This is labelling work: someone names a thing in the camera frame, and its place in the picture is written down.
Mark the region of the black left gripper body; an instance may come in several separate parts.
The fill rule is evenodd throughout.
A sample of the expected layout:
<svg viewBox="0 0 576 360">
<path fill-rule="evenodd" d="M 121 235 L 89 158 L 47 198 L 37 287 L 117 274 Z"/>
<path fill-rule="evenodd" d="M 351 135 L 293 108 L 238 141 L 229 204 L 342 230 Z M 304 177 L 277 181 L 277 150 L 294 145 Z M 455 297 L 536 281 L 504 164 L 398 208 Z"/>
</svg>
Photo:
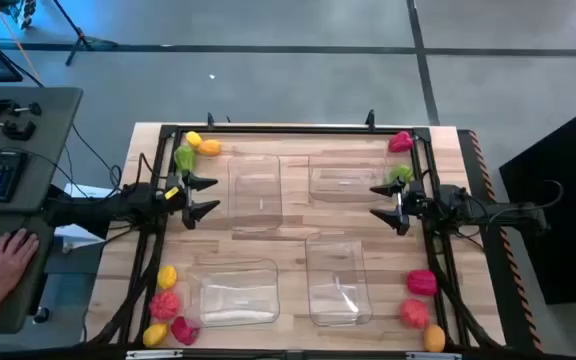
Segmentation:
<svg viewBox="0 0 576 360">
<path fill-rule="evenodd" d="M 194 182 L 195 176 L 189 170 L 170 172 L 166 178 L 165 199 L 169 203 L 170 214 L 180 211 L 182 222 L 188 230 L 196 228 L 196 220 L 192 215 Z"/>
</svg>

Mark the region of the yellow toy bell pepper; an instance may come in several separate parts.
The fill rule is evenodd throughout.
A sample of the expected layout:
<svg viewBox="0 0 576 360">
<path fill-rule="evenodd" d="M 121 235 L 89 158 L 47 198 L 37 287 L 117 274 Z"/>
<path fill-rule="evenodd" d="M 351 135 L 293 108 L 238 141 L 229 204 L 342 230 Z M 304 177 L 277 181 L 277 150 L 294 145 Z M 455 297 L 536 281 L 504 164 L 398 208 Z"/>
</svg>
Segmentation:
<svg viewBox="0 0 576 360">
<path fill-rule="evenodd" d="M 157 274 L 157 284 L 162 290 L 168 290 L 175 286 L 177 282 L 177 270 L 172 265 L 161 267 Z"/>
</svg>

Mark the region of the person's hand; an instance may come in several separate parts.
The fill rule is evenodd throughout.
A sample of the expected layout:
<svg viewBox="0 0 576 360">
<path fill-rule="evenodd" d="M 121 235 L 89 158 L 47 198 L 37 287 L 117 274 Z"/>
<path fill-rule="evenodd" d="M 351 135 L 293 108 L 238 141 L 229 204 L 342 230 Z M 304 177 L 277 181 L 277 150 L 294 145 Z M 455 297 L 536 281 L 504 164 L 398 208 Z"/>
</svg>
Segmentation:
<svg viewBox="0 0 576 360">
<path fill-rule="evenodd" d="M 17 286 L 38 247 L 38 236 L 25 228 L 0 236 L 0 303 Z"/>
</svg>

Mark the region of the silver aluminium bracket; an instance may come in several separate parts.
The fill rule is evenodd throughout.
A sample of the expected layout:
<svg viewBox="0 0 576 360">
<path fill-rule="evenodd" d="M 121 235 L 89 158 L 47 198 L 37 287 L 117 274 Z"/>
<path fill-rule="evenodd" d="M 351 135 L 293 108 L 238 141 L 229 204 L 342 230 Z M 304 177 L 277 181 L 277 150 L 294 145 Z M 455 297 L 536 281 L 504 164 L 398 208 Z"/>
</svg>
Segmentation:
<svg viewBox="0 0 576 360">
<path fill-rule="evenodd" d="M 182 358 L 183 356 L 182 350 L 135 350 L 128 351 L 125 360 L 166 360 Z"/>
</svg>

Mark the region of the red toy bell pepper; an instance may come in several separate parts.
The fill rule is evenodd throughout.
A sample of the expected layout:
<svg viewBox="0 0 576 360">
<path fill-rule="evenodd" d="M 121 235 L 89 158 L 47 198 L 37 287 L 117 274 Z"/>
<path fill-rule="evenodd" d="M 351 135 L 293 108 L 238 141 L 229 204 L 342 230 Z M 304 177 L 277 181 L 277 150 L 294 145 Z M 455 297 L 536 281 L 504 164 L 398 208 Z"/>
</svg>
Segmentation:
<svg viewBox="0 0 576 360">
<path fill-rule="evenodd" d="M 438 291 L 438 283 L 430 270 L 413 270 L 406 276 L 407 289 L 416 295 L 434 296 Z"/>
<path fill-rule="evenodd" d="M 408 132 L 398 132 L 389 138 L 388 151 L 390 153 L 407 152 L 414 146 L 414 140 Z"/>
<path fill-rule="evenodd" d="M 176 317 L 170 325 L 170 332 L 181 344 L 193 345 L 200 334 L 200 328 L 183 316 Z"/>
</svg>

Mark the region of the clear plastic bin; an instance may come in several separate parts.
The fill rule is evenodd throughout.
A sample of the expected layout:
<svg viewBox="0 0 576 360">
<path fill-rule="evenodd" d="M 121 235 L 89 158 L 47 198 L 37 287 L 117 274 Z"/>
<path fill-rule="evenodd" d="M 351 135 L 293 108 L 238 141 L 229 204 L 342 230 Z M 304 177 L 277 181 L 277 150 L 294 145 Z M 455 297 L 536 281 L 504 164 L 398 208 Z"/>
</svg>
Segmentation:
<svg viewBox="0 0 576 360">
<path fill-rule="evenodd" d="M 185 274 L 183 314 L 202 328 L 272 323 L 280 314 L 278 281 L 270 259 L 194 264 Z"/>
<path fill-rule="evenodd" d="M 228 215 L 238 232 L 263 232 L 283 222 L 280 160 L 234 156 L 228 162 Z"/>
<path fill-rule="evenodd" d="M 381 199 L 370 188 L 384 180 L 383 158 L 311 156 L 308 170 L 309 195 L 315 200 L 370 203 Z"/>
<path fill-rule="evenodd" d="M 311 321 L 320 327 L 355 326 L 371 321 L 372 304 L 361 240 L 315 233 L 305 241 Z"/>
</svg>

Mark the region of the black c-clamp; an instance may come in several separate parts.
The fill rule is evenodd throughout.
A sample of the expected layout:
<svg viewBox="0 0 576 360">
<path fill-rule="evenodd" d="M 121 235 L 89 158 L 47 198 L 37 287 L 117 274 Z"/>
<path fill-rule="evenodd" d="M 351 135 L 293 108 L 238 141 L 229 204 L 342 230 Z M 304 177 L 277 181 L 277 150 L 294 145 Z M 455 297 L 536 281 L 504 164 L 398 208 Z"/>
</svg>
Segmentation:
<svg viewBox="0 0 576 360">
<path fill-rule="evenodd" d="M 40 105 L 37 102 L 32 102 L 23 107 L 11 99 L 0 100 L 0 115 L 12 114 L 14 116 L 19 116 L 22 112 L 29 112 L 35 116 L 41 116 L 43 113 Z"/>
<path fill-rule="evenodd" d="M 36 130 L 36 125 L 34 122 L 28 121 L 16 121 L 16 120 L 6 120 L 0 122 L 1 133 L 11 140 L 17 141 L 27 141 L 29 140 L 34 131 Z"/>
</svg>

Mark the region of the green toy bell pepper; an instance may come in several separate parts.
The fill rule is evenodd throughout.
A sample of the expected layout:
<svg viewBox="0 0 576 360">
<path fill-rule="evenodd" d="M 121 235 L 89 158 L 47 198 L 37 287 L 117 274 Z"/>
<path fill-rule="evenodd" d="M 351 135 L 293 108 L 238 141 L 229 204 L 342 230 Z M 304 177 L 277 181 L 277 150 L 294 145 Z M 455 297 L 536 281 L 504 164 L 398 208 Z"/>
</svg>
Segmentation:
<svg viewBox="0 0 576 360">
<path fill-rule="evenodd" d="M 174 152 L 174 160 L 179 173 L 193 172 L 196 165 L 195 150 L 187 145 L 179 146 Z"/>
<path fill-rule="evenodd" d="M 393 166 L 386 172 L 384 183 L 389 184 L 395 180 L 401 181 L 403 183 L 410 183 L 413 179 L 413 176 L 414 172 L 408 165 L 399 164 Z"/>
</svg>

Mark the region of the black tripod stand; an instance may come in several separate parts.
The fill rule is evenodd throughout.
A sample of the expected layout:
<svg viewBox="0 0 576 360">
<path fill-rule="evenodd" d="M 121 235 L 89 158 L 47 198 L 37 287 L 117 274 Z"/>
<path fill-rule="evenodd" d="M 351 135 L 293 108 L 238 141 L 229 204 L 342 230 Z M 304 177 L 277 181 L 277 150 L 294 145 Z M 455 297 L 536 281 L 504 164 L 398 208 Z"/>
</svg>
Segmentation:
<svg viewBox="0 0 576 360">
<path fill-rule="evenodd" d="M 75 22 L 72 20 L 72 18 L 68 15 L 68 13 L 63 8 L 63 6 L 61 5 L 59 0 L 52 0 L 52 2 L 57 7 L 59 12 L 62 14 L 62 16 L 65 18 L 65 20 L 67 21 L 67 23 L 73 29 L 73 31 L 75 32 L 75 34 L 77 36 L 77 39 L 76 39 L 75 43 L 73 44 L 73 46 L 70 50 L 70 53 L 69 53 L 69 55 L 65 61 L 65 65 L 67 67 L 72 65 L 74 57 L 78 52 L 82 52 L 82 51 L 92 52 L 92 51 L 101 51 L 101 50 L 111 50 L 111 49 L 116 49 L 119 46 L 119 44 L 117 42 L 114 42 L 111 40 L 87 36 L 83 32 L 83 30 L 79 26 L 77 26 L 75 24 Z"/>
</svg>

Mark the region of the dark grey desk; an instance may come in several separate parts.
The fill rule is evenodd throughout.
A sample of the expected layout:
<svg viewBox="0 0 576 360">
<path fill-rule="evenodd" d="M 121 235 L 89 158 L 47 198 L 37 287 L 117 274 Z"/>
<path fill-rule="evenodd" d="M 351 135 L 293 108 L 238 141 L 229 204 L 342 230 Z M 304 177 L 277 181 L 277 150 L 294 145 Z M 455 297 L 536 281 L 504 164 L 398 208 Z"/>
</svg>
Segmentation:
<svg viewBox="0 0 576 360">
<path fill-rule="evenodd" d="M 33 88 L 0 86 L 0 100 L 13 100 L 26 106 L 32 102 L 42 109 L 40 117 L 28 114 L 37 129 L 27 141 L 6 138 L 0 132 L 0 150 L 22 149 L 27 163 L 12 200 L 0 203 L 0 236 L 25 228 L 35 233 L 40 245 L 17 287 L 0 305 L 0 334 L 19 332 L 31 315 L 31 305 L 43 276 L 53 242 L 54 229 L 40 215 L 40 206 L 51 185 L 62 149 L 80 104 L 79 88 Z"/>
</svg>

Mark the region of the black beam with hazard stripes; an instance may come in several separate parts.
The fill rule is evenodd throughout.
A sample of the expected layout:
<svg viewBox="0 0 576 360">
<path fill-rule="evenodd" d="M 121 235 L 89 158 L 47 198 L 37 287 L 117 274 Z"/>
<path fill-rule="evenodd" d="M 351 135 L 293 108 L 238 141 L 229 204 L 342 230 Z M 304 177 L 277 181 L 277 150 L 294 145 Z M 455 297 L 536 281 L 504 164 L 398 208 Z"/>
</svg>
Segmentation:
<svg viewBox="0 0 576 360">
<path fill-rule="evenodd" d="M 471 130 L 458 130 L 457 135 L 470 193 L 484 205 L 494 202 L 492 181 L 477 135 Z M 488 230 L 483 242 L 506 344 L 515 350 L 541 353 L 542 342 L 507 231 Z"/>
</svg>

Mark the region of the black cabinet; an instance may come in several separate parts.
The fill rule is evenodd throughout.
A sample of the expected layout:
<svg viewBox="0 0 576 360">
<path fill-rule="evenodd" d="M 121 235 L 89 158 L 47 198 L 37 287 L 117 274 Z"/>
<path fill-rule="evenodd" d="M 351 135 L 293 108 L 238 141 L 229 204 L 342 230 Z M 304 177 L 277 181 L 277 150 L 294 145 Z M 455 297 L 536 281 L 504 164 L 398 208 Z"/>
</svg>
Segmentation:
<svg viewBox="0 0 576 360">
<path fill-rule="evenodd" d="M 522 238 L 546 303 L 576 303 L 576 117 L 499 171 L 511 202 L 550 205 L 549 229 Z"/>
</svg>

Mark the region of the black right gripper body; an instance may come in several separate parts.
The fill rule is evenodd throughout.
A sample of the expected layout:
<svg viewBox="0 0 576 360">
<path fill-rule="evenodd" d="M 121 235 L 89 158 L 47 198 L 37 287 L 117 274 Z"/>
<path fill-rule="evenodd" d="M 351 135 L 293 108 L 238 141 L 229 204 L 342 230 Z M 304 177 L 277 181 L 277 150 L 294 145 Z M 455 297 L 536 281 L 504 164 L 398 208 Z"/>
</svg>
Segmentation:
<svg viewBox="0 0 576 360">
<path fill-rule="evenodd" d="M 398 235 L 405 235 L 410 228 L 410 216 L 420 217 L 424 213 L 426 193 L 422 182 L 412 180 L 409 183 L 397 178 L 394 183 L 396 196 L 395 224 Z"/>
</svg>

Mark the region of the white paper sheets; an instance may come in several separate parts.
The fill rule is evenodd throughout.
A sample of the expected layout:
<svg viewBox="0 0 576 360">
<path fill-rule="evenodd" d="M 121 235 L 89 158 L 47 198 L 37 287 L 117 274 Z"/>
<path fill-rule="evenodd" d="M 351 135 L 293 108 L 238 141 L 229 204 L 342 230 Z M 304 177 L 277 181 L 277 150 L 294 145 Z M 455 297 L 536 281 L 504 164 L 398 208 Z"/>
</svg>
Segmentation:
<svg viewBox="0 0 576 360">
<path fill-rule="evenodd" d="M 101 188 L 86 185 L 68 183 L 64 191 L 74 198 L 103 198 L 112 193 L 109 188 Z M 96 235 L 80 225 L 67 225 L 55 230 L 55 237 L 62 240 L 62 252 L 64 254 L 89 245 L 96 245 L 105 241 L 104 235 Z"/>
</svg>

